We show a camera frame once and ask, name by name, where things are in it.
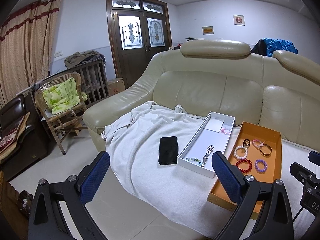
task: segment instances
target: door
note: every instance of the door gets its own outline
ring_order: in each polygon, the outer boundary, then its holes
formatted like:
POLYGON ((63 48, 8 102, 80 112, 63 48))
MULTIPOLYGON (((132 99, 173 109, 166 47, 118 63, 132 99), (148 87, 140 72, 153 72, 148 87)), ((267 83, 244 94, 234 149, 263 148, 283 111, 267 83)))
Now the door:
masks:
POLYGON ((152 57, 169 50, 166 17, 148 12, 112 10, 125 88, 143 74, 152 57))

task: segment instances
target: phone screen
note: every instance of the phone screen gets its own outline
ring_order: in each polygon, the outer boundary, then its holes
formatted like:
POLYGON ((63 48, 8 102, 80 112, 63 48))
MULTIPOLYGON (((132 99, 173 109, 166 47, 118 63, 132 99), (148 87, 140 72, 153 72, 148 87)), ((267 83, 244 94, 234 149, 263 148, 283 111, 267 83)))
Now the phone screen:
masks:
POLYGON ((159 164, 177 164, 178 139, 175 136, 160 138, 159 164))

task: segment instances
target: blue cloth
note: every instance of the blue cloth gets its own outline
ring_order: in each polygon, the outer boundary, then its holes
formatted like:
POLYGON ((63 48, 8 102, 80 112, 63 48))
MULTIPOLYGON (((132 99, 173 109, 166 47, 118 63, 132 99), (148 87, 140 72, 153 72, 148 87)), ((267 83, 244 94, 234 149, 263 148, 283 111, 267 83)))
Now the blue cloth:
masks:
POLYGON ((267 45, 267 56, 272 57, 272 54, 278 50, 286 50, 298 54, 298 50, 294 47, 291 41, 285 40, 274 40, 274 39, 263 39, 267 45))

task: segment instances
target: beige curtain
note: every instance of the beige curtain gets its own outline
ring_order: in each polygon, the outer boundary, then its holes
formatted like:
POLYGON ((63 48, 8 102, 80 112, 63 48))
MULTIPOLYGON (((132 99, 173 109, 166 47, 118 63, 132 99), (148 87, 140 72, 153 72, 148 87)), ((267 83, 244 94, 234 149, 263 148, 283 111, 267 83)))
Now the beige curtain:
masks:
POLYGON ((10 15, 0 29, 0 106, 48 75, 61 0, 36 2, 10 15))

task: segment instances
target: screw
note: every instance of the screw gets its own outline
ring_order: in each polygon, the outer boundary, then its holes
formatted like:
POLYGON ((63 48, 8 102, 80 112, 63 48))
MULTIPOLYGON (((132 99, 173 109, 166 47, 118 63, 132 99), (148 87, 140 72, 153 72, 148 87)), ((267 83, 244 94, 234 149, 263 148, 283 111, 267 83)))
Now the screw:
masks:
POLYGON ((247 181, 253 181, 254 177, 252 175, 248 175, 245 177, 247 181))
POLYGON ((77 176, 76 175, 70 175, 69 177, 68 177, 68 181, 69 182, 73 182, 73 181, 75 181, 77 179, 77 176))
POLYGON ((38 182, 39 185, 43 185, 44 183, 45 183, 45 179, 39 179, 39 182, 38 182))
POLYGON ((283 181, 280 180, 280 179, 277 179, 277 180, 276 180, 276 184, 278 184, 278 185, 283 185, 283 181))

